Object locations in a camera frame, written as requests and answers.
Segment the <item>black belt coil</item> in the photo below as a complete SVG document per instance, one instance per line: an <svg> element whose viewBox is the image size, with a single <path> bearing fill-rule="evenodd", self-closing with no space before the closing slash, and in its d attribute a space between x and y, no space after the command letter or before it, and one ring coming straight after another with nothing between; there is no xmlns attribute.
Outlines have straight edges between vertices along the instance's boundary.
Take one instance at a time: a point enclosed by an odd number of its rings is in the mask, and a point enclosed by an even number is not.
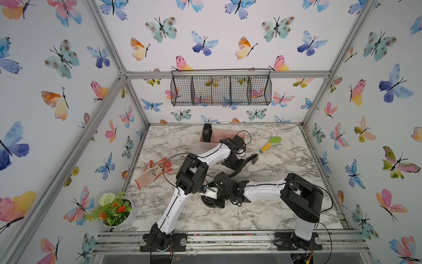
<svg viewBox="0 0 422 264"><path fill-rule="evenodd" d="M230 155L223 161L223 166L233 170L231 174L221 172L214 177L214 180L203 187L202 202L210 208L223 209L226 201L230 201L233 205L241 207L244 202L250 203L244 193L248 180L235 181L233 178L237 176L243 168L248 164L253 165L258 161L258 154L253 154L249 158L238 158L236 155Z"/></svg>

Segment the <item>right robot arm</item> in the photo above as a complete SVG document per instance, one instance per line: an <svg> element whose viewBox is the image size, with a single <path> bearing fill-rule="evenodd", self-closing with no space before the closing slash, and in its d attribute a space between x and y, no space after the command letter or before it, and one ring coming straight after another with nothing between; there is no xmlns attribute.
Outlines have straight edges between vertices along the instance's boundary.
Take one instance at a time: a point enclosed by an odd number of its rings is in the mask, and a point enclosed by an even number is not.
<svg viewBox="0 0 422 264"><path fill-rule="evenodd" d="M211 183L200 187L199 193L206 206L219 209L225 207L226 201L238 207L260 200L282 201L296 215L296 226L293 232L275 233L274 244L278 250L323 249L314 229L320 221L324 192L295 173L273 182L238 182L220 173Z"/></svg>

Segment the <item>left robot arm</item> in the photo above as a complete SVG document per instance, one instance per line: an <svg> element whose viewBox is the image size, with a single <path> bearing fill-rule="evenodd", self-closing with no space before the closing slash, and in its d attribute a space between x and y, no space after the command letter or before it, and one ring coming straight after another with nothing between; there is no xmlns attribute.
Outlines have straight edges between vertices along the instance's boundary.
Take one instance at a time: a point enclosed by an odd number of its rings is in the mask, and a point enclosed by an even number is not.
<svg viewBox="0 0 422 264"><path fill-rule="evenodd" d="M253 154L243 159L239 154L246 152L246 143L235 135L233 138L220 140L216 147L203 154L189 153L182 163L177 175L175 191L162 217L155 223L141 242L141 252L173 251L173 238L176 222L191 195L210 191L211 197L205 198L210 207L223 208L229 200L236 206L247 201L243 195L246 183L237 183L233 177L248 164L255 164L258 155ZM223 165L234 172L230 175L220 173L214 177L216 183L205 185L208 169L222 161Z"/></svg>

